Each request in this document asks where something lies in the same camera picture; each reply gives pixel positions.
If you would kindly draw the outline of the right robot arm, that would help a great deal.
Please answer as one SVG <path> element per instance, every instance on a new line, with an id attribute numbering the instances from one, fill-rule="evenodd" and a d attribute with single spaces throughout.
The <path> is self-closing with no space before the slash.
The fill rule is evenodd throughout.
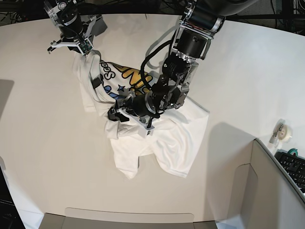
<path id="1" fill-rule="evenodd" d="M 81 55 L 88 55 L 93 50 L 93 38 L 103 33 L 107 26 L 100 14 L 81 16 L 80 6 L 79 0 L 44 1 L 44 10 L 61 32 L 60 39 L 51 42 L 48 53 L 61 47 Z"/>

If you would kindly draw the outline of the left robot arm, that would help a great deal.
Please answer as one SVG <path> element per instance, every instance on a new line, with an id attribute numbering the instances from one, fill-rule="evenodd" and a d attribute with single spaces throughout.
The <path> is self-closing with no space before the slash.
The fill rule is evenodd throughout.
<path id="1" fill-rule="evenodd" d="M 197 70 L 197 60 L 204 60 L 214 35 L 222 28 L 227 16 L 237 14 L 250 5 L 252 0 L 190 0 L 172 38 L 149 54 L 142 62 L 139 73 L 147 92 L 116 100 L 108 111 L 108 119 L 127 122 L 130 119 L 147 136 L 153 131 L 153 119 L 166 110 L 178 109 L 189 92 L 189 85 Z M 162 66 L 158 81 L 150 85 L 144 68 L 148 61 L 164 47 L 169 46 L 168 57 Z"/>

